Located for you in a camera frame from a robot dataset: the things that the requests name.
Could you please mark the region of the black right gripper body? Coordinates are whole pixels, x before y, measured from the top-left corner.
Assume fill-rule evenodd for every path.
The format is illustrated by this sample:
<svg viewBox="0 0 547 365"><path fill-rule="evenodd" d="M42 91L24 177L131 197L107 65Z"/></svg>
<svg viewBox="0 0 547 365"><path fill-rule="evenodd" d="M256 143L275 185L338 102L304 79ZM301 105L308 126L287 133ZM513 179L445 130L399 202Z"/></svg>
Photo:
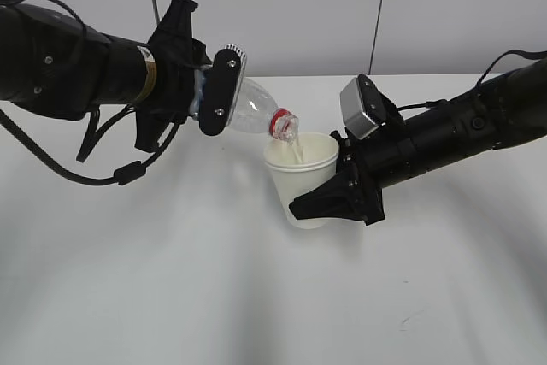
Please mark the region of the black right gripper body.
<svg viewBox="0 0 547 365"><path fill-rule="evenodd" d="M346 136L338 143L339 154L336 174L345 174L358 180L363 195L362 211L366 225L372 225L385 219L383 190L410 178L410 167L406 162L386 158L388 151L381 147L365 151L366 145Z"/></svg>

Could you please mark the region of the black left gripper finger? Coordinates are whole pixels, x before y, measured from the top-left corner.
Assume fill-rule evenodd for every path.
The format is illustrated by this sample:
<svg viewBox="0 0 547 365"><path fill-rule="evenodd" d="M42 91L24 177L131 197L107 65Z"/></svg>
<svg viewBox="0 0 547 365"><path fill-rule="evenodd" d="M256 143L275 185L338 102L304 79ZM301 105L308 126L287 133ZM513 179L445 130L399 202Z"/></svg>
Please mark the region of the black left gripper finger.
<svg viewBox="0 0 547 365"><path fill-rule="evenodd" d="M100 127L98 126L100 120L100 111L94 110L90 112L90 119L85 131L84 138L76 156L77 162L85 162L94 148L97 146L100 139L104 134L114 125L115 117L112 116L105 121Z"/></svg>
<svg viewBox="0 0 547 365"><path fill-rule="evenodd" d="M192 14L197 8L198 3L194 0L171 0L166 13L156 27L156 38L191 44Z"/></svg>

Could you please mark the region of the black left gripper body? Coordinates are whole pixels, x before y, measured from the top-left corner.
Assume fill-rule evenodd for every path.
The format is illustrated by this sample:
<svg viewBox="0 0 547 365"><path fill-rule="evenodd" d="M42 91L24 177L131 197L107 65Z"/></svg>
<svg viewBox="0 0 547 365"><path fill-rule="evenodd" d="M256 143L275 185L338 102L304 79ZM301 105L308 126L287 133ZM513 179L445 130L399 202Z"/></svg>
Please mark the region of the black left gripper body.
<svg viewBox="0 0 547 365"><path fill-rule="evenodd" d="M154 153L169 125L186 122L195 96L195 71L211 61L205 44L195 38L153 35L148 46L157 76L150 95L136 106L135 148Z"/></svg>

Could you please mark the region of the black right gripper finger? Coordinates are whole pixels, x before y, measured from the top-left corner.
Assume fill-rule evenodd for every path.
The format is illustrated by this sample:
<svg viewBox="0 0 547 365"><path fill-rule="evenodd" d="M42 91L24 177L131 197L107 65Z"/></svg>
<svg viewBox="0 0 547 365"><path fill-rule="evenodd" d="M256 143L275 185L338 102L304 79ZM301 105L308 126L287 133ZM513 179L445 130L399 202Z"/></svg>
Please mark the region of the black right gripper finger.
<svg viewBox="0 0 547 365"><path fill-rule="evenodd" d="M289 210L299 221L319 218L362 221L362 201L358 180L336 174L314 190L295 197Z"/></svg>
<svg viewBox="0 0 547 365"><path fill-rule="evenodd" d="M344 137L339 133L338 130L334 130L330 133L330 136L335 139L338 143L344 142Z"/></svg>

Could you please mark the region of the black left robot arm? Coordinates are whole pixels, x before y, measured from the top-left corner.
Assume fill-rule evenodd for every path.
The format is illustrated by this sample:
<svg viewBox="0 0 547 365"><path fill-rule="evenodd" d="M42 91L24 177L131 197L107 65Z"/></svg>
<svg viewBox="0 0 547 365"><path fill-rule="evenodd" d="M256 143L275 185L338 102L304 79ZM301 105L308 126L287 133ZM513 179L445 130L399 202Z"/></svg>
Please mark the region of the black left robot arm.
<svg viewBox="0 0 547 365"><path fill-rule="evenodd" d="M98 124L103 105L135 112L135 147L147 153L158 151L168 125L186 122L195 72L210 63L192 33L195 1L171 0L146 42L99 32L69 7L57 12L31 1L1 0L1 98L58 120L89 115L79 162L114 125Z"/></svg>

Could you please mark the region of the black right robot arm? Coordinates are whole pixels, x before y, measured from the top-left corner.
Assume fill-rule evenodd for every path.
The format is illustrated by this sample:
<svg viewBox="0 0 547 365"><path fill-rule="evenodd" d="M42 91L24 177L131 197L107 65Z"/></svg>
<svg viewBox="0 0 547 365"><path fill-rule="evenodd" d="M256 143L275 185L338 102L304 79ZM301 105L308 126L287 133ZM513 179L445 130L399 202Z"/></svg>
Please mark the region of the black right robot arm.
<svg viewBox="0 0 547 365"><path fill-rule="evenodd" d="M299 221L334 218L367 225L385 218L382 191L488 150L503 150L546 135L546 54L514 50L530 65L494 78L482 74L473 88L451 98L416 104L405 119L365 74L340 93L346 134L336 171L289 204Z"/></svg>

